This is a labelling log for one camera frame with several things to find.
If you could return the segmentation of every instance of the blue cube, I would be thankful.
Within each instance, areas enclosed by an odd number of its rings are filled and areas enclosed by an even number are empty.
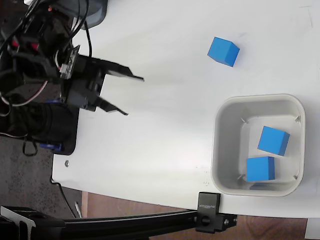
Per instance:
[[[233,42],[214,37],[208,56],[218,63],[233,67],[239,53],[239,48]]]
[[[275,158],[271,156],[248,158],[246,161],[247,182],[275,179]]]
[[[258,145],[258,149],[284,156],[290,134],[285,131],[264,126]]]

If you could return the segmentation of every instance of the wooden floor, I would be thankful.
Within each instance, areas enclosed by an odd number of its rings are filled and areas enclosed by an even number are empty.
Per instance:
[[[141,214],[164,213],[178,208],[128,201],[92,193],[82,197],[82,213],[88,218],[120,217]],[[303,240],[307,220],[296,218],[274,218],[238,216],[236,227],[227,231],[207,234],[194,229],[154,236],[152,240]]]

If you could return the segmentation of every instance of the white table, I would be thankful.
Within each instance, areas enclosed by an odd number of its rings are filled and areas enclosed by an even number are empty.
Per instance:
[[[219,192],[211,180],[211,157],[222,102],[288,93],[306,112],[300,186],[285,197],[222,195],[220,212],[320,218],[320,2],[109,0],[105,20],[90,34],[93,56],[129,66],[145,83],[105,78],[101,96],[129,115],[80,110],[74,153],[54,156],[55,181],[197,209],[199,192]],[[207,56],[215,36],[240,48],[233,68]],[[74,43],[87,54],[84,31]]]

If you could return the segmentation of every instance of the black clamp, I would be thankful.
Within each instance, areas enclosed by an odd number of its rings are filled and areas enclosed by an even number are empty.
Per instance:
[[[237,215],[219,213],[220,196],[220,193],[199,192],[197,232],[214,234],[237,225]]]

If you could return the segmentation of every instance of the white bowl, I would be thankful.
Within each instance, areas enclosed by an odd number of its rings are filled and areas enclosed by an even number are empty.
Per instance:
[[[258,149],[264,126],[290,134],[284,156]],[[282,197],[304,174],[306,113],[289,94],[238,96],[219,109],[214,124],[211,177],[224,194]],[[247,182],[247,159],[274,157],[275,180]]]

